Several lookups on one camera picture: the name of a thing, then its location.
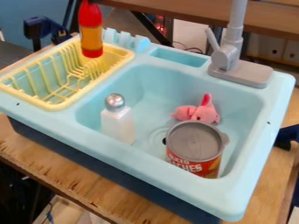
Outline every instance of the can label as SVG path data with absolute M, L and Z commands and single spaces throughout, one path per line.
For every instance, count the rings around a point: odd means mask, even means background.
M 86 50 L 100 50 L 101 25 L 95 27 L 80 26 L 81 47 Z
M 203 178 L 215 179 L 218 175 L 220 165 L 220 155 L 205 161 L 190 161 L 178 157 L 168 147 L 166 147 L 166 160 L 188 172 L 192 172 Z

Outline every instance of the pink plush toy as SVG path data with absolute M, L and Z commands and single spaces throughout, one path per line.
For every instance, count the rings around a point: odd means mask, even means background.
M 210 94 L 203 95 L 199 107 L 191 116 L 191 120 L 197 120 L 203 123 L 219 123 L 220 117 L 212 105 L 212 96 Z
M 180 121 L 188 121 L 191 119 L 192 115 L 196 111 L 195 106 L 180 106 L 176 108 L 175 112 L 171 114 L 172 117 L 177 118 Z
M 176 108 L 171 114 L 180 121 L 197 120 L 203 123 L 219 123 L 219 114 L 212 105 L 211 94 L 204 94 L 198 107 L 184 105 Z

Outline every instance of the silver shaker lid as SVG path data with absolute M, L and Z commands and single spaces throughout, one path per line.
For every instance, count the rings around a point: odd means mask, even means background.
M 121 94 L 110 94 L 105 99 L 105 107 L 111 112 L 122 110 L 125 107 L 125 99 Z

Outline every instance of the blue wall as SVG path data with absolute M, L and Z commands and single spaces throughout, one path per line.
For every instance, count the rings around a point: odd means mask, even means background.
M 5 40 L 32 49 L 31 41 L 24 36 L 23 20 L 37 15 L 49 17 L 62 24 L 68 0 L 0 0 L 0 29 Z M 42 45 L 50 43 L 44 38 Z

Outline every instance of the light blue sink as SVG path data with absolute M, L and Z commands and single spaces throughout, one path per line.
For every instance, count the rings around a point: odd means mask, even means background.
M 136 56 L 71 106 L 48 112 L 0 92 L 1 110 L 220 219 L 239 220 L 280 128 L 294 78 L 274 72 L 265 89 L 242 86 L 208 75 L 209 57 L 128 36 L 105 31 L 105 41 L 132 49 Z M 179 105 L 198 105 L 206 92 L 220 113 L 218 128 L 230 139 L 216 179 L 165 162 L 162 141 L 176 122 L 170 112 Z M 132 145 L 101 134 L 100 113 L 111 93 L 122 94 L 132 108 L 137 133 Z

